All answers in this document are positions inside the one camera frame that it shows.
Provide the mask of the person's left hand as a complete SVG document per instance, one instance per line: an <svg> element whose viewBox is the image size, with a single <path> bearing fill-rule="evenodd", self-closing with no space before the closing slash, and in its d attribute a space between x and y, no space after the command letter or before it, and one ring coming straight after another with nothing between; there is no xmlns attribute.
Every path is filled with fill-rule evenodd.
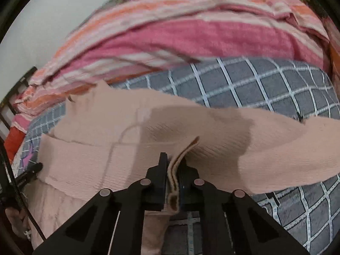
<svg viewBox="0 0 340 255"><path fill-rule="evenodd" d="M29 218L24 209L18 210L13 207L5 209L5 214L11 224L13 232L22 239L31 240L31 228Z"/></svg>

